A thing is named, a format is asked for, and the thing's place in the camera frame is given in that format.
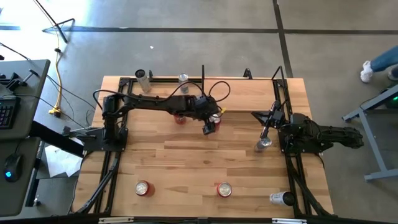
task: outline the wooden table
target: wooden table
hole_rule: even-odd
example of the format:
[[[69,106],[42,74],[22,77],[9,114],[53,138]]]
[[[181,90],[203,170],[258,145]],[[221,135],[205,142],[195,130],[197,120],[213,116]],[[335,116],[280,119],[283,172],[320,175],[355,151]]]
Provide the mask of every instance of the wooden table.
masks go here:
[[[120,78],[104,77],[102,89],[117,91]],[[173,116],[164,111],[129,112],[129,138],[119,167],[112,216],[293,217],[292,207],[269,202],[270,194],[289,190],[285,158],[280,153],[276,131],[270,130],[273,142],[270,148],[264,153],[254,152],[262,127],[250,111],[269,110],[275,100],[272,82],[266,78],[207,78],[205,91],[219,80],[231,85],[231,94],[219,103],[226,108],[226,113],[217,133],[204,136],[202,121],[187,119],[184,125],[175,124]],[[293,112],[311,117],[303,79],[287,81]],[[152,84],[151,95],[168,96],[176,86],[175,83]],[[220,84],[212,96],[220,99],[225,90]],[[134,84],[133,92],[141,93],[138,84]],[[199,93],[199,90],[190,86],[189,93]],[[107,94],[101,92],[99,101]],[[102,126],[101,111],[97,108],[93,127]],[[79,209],[97,187],[103,158],[104,152],[94,152],[84,161],[76,186],[74,210]],[[319,158],[303,154],[302,159],[308,188],[323,207],[333,213]],[[138,197],[134,191],[138,180],[154,184],[155,194]],[[225,181],[232,185],[233,193],[228,198],[220,198],[216,195],[216,185]]]

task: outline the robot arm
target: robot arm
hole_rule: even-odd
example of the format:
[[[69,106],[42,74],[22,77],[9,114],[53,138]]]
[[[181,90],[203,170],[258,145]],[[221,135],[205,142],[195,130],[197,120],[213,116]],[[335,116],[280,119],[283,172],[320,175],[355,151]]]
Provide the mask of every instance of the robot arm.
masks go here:
[[[361,133],[355,128],[319,126],[308,116],[294,113],[290,122],[285,119],[279,101],[275,101],[269,111],[255,111],[252,115],[264,126],[260,138],[266,138],[268,129],[275,128],[285,142],[284,152],[323,152],[338,142],[346,147],[357,149],[363,146]]]
[[[118,108],[118,101],[122,99],[124,105]],[[215,132],[215,123],[210,117],[219,113],[219,106],[212,96],[142,96],[135,94],[113,94],[104,98],[102,116],[104,119],[104,140],[118,140],[119,126],[117,119],[133,109],[166,111],[171,115],[186,116],[204,121],[203,134]]]

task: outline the concrete floor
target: concrete floor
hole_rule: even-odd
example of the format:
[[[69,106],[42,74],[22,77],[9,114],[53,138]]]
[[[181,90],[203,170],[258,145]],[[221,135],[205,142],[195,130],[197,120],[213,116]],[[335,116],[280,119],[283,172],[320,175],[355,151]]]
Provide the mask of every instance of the concrete floor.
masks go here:
[[[96,27],[224,27],[277,28],[272,0],[120,0],[42,1],[57,21],[74,17],[78,26]],[[286,29],[398,29],[395,0],[279,0]],[[28,14],[34,21],[18,15]],[[0,22],[24,24],[22,31],[0,31],[0,41],[30,58],[52,61],[49,75],[55,76],[55,36],[39,30],[48,27],[40,11],[30,1],[9,6]],[[132,75],[139,68],[155,75],[200,74],[238,77],[246,67],[255,77],[270,77],[283,65],[278,34],[176,34],[176,33],[68,33],[60,73],[65,88],[94,103],[91,93],[101,86],[104,75]],[[307,87],[314,120],[323,125],[351,125],[341,117],[361,102],[390,85],[387,72],[363,84],[359,71],[365,60],[397,44],[396,35],[286,35],[293,76],[302,77]],[[2,51],[7,60],[18,55]],[[42,98],[55,102],[57,92],[47,82]],[[89,107],[65,93],[75,111],[75,119],[85,125]],[[35,119],[60,131],[64,125],[79,128],[68,120],[47,114],[40,104]],[[63,102],[64,112],[71,114]],[[341,217],[396,222],[398,220],[398,178],[366,183],[363,175],[378,171],[367,139],[354,150],[335,146],[325,152],[325,171],[335,213]],[[395,157],[397,152],[385,152]],[[76,178],[42,181],[40,207],[24,208],[18,217],[62,215],[68,210]]]

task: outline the soda can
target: soda can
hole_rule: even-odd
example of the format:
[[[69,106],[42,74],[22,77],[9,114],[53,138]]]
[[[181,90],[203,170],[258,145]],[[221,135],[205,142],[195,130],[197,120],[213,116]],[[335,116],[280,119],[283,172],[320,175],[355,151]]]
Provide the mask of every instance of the soda can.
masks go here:
[[[174,121],[177,124],[185,124],[185,122],[187,122],[187,118],[176,114],[174,115]]]
[[[232,187],[227,182],[222,182],[217,186],[217,194],[220,197],[229,197],[232,194]]]
[[[292,206],[295,203],[295,197],[292,192],[279,192],[271,194],[269,201],[274,205]]]
[[[137,82],[141,86],[144,93],[148,93],[150,91],[150,81],[148,75],[145,74],[145,71],[140,69],[136,71]]]
[[[138,196],[146,196],[150,197],[155,193],[155,187],[153,184],[148,183],[147,181],[140,180],[136,184],[136,194]]]
[[[188,82],[188,75],[185,73],[182,73],[181,75],[178,76],[178,84],[181,85],[183,83]],[[188,93],[189,89],[188,89],[188,84],[182,85],[180,87],[181,92],[182,93]]]
[[[221,124],[221,116],[218,114],[213,114],[210,116],[210,121],[213,121],[216,124],[216,131],[220,129],[220,124]]]
[[[263,152],[271,144],[272,144],[272,141],[271,141],[271,139],[269,139],[269,137],[260,139],[254,146],[254,151],[255,152]]]

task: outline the computer mouse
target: computer mouse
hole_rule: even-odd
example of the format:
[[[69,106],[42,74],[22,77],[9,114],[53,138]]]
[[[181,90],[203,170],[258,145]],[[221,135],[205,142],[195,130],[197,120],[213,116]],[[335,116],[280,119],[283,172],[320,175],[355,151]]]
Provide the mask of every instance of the computer mouse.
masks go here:
[[[4,178],[8,182],[17,181],[22,175],[23,156],[13,153],[6,158],[4,163]]]

